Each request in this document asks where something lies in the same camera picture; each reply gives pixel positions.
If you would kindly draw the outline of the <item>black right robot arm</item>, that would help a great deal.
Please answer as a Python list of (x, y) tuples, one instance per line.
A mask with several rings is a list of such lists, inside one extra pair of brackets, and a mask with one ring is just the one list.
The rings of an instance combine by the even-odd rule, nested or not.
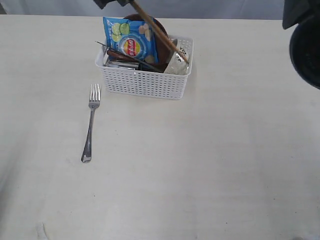
[[(122, 7), (131, 5), (158, 36), (160, 41), (178, 54), (188, 65), (189, 61), (169, 40), (163, 31), (135, 0), (93, 0), (104, 9), (108, 3), (118, 2)], [(298, 75), (311, 86), (320, 89), (320, 2), (319, 0), (285, 0), (282, 18), (284, 30), (297, 25), (289, 42), (289, 56)]]

